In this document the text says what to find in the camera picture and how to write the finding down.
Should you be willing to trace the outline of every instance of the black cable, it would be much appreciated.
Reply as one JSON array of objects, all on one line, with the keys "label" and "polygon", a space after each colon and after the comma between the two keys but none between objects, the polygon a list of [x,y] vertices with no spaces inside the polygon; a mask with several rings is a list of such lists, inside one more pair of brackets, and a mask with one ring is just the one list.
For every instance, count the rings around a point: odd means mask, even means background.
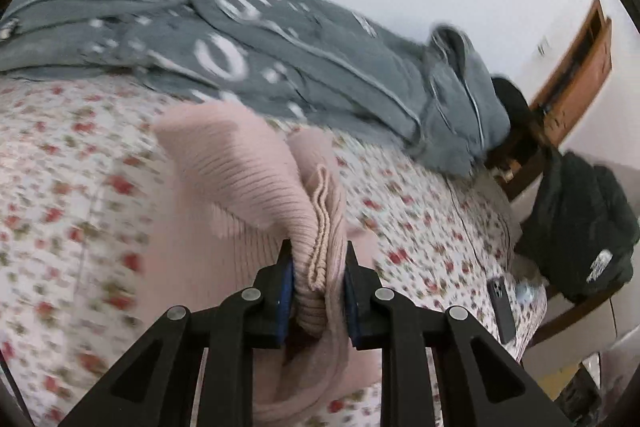
[{"label": "black cable", "polygon": [[473,241],[471,241],[471,236],[469,235],[469,232],[466,229],[465,219],[464,219],[464,217],[462,217],[462,212],[460,211],[460,209],[458,208],[458,204],[456,203],[456,202],[460,203],[460,201],[454,195],[453,188],[451,187],[451,184],[449,183],[449,179],[446,176],[444,176],[444,182],[447,185],[447,188],[449,189],[449,194],[451,196],[451,205],[453,206],[454,210],[456,211],[456,214],[458,215],[458,219],[460,220],[460,223],[462,224],[462,229],[465,231],[466,240],[468,241],[469,245],[471,246],[471,250],[474,251],[474,256],[476,258],[476,263],[478,263],[478,266],[482,270],[482,273],[484,273],[484,275],[486,276],[486,268],[482,265],[482,262],[480,261],[480,257],[478,256],[478,252],[476,251],[476,247],[474,246]]},{"label": "black cable", "polygon": [[24,398],[22,397],[22,393],[20,393],[20,389],[18,388],[18,385],[15,383],[14,375],[12,375],[11,371],[9,370],[9,365],[6,363],[6,360],[4,359],[2,350],[0,350],[0,367],[2,367],[2,372],[4,373],[7,381],[9,382],[9,386],[11,387],[11,390],[14,392],[15,399],[18,402],[20,409],[22,409],[22,412],[28,418],[31,425],[34,425],[33,419],[29,414],[29,409],[27,408],[27,404],[25,404]]}]

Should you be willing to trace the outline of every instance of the black jacket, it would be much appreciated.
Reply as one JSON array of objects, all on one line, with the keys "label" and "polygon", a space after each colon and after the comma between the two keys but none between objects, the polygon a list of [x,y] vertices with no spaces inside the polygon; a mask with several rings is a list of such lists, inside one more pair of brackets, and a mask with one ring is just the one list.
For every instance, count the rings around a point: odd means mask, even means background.
[{"label": "black jacket", "polygon": [[574,303],[633,275],[638,219],[610,169],[573,153],[548,151],[531,215],[522,224],[517,253]]}]

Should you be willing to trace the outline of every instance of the black phone case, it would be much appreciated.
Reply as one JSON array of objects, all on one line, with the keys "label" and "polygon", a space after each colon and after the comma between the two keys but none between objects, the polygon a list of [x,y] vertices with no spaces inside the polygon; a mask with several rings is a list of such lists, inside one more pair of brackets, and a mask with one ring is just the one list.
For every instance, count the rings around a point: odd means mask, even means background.
[{"label": "black phone case", "polygon": [[516,336],[516,324],[511,313],[504,277],[489,280],[487,289],[491,304],[494,306],[495,323],[498,326],[498,333],[500,333],[500,341],[503,345],[508,344]]}]

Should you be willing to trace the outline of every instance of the red flower pattern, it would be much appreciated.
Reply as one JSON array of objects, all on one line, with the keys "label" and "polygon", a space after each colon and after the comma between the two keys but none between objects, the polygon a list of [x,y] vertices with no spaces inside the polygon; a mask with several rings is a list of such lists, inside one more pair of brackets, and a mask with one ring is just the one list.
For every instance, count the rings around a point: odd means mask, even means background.
[{"label": "red flower pattern", "polygon": [[393,264],[402,263],[402,258],[398,255],[397,252],[390,252],[388,256],[389,256],[389,261],[391,261]]},{"label": "red flower pattern", "polygon": [[131,167],[138,167],[142,164],[142,160],[140,158],[137,158],[136,156],[127,156],[126,158],[124,158],[122,163]]},{"label": "red flower pattern", "polygon": [[142,268],[142,258],[139,253],[127,252],[122,256],[122,265],[134,272],[140,272]]},{"label": "red flower pattern", "polygon": [[49,144],[44,144],[43,146],[40,147],[44,152],[46,152],[49,155],[54,155],[57,154],[60,151],[60,147],[55,147],[53,145],[49,145]]},{"label": "red flower pattern", "polygon": [[20,217],[18,216],[8,216],[4,218],[4,225],[11,230],[15,230],[18,228],[18,224],[20,223]]},{"label": "red flower pattern", "polygon": [[438,285],[434,283],[432,280],[424,279],[424,285],[427,288],[427,292],[430,295],[435,295],[436,293],[438,293]]},{"label": "red flower pattern", "polygon": [[36,306],[36,314],[38,315],[38,317],[40,317],[41,319],[46,319],[48,317],[50,317],[53,314],[54,311],[54,307],[51,303],[49,302],[40,302],[37,304]]},{"label": "red flower pattern", "polygon": [[113,187],[118,194],[124,194],[125,196],[130,196],[135,191],[136,186],[127,180],[124,176],[119,174],[114,174],[109,176],[107,179],[107,184]]},{"label": "red flower pattern", "polygon": [[11,360],[15,356],[14,346],[9,342],[4,341],[2,343],[2,355],[7,362]]},{"label": "red flower pattern", "polygon": [[367,208],[371,208],[372,210],[382,210],[382,205],[376,203],[375,201],[372,201],[370,198],[364,198],[362,200],[362,203],[364,204],[364,206],[366,206]]},{"label": "red flower pattern", "polygon": [[53,268],[52,266],[49,267],[49,269],[47,270],[47,275],[45,276],[45,279],[47,281],[50,281],[51,279],[55,279],[56,277],[58,277],[60,275],[60,270],[58,268]]},{"label": "red flower pattern", "polygon": [[127,295],[112,295],[107,298],[106,302],[119,310],[128,310],[136,303],[133,297]]},{"label": "red flower pattern", "polygon": [[94,122],[86,122],[86,123],[76,122],[75,124],[73,124],[73,127],[71,129],[75,132],[88,134],[94,131],[95,123]]},{"label": "red flower pattern", "polygon": [[404,248],[398,248],[398,257],[403,261],[407,261],[409,259],[409,254],[406,253]]},{"label": "red flower pattern", "polygon": [[55,378],[47,375],[44,377],[44,388],[50,393],[55,393],[58,390],[58,382]]},{"label": "red flower pattern", "polygon": [[42,218],[44,223],[55,223],[60,220],[65,213],[56,207],[50,207],[47,209],[47,213]]},{"label": "red flower pattern", "polygon": [[89,373],[93,373],[98,377],[101,377],[107,371],[107,363],[93,353],[80,353],[78,355],[78,361]]},{"label": "red flower pattern", "polygon": [[367,216],[360,216],[360,222],[362,223],[363,227],[365,227],[366,229],[369,229],[373,232],[376,232],[378,230],[378,222],[375,219],[372,219],[371,217],[367,217]]},{"label": "red flower pattern", "polygon": [[328,407],[328,410],[331,414],[337,413],[344,409],[344,402],[342,400],[333,400]]},{"label": "red flower pattern", "polygon": [[47,411],[47,414],[45,415],[45,417],[48,420],[51,420],[56,423],[60,423],[62,422],[65,416],[62,414],[62,411],[60,409],[58,409],[57,407],[52,407]]},{"label": "red flower pattern", "polygon": [[82,243],[84,241],[84,232],[78,227],[71,227],[66,231],[66,237],[75,243]]}]

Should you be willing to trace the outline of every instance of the bed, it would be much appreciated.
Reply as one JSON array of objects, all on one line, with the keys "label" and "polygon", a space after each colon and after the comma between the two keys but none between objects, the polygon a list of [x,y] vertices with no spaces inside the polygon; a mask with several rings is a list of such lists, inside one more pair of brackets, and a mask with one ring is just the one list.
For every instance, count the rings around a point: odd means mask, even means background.
[{"label": "bed", "polygon": [[[126,76],[0,80],[0,344],[37,425],[57,424],[141,333],[140,254],[166,165],[150,127],[174,103]],[[498,185],[331,132],[348,217],[376,232],[383,284],[430,309],[462,305],[498,338],[486,283],[504,275],[517,329],[505,348],[519,360],[546,297],[516,301],[532,267],[513,253],[519,227]],[[379,411],[378,384],[304,425],[375,425]]]}]

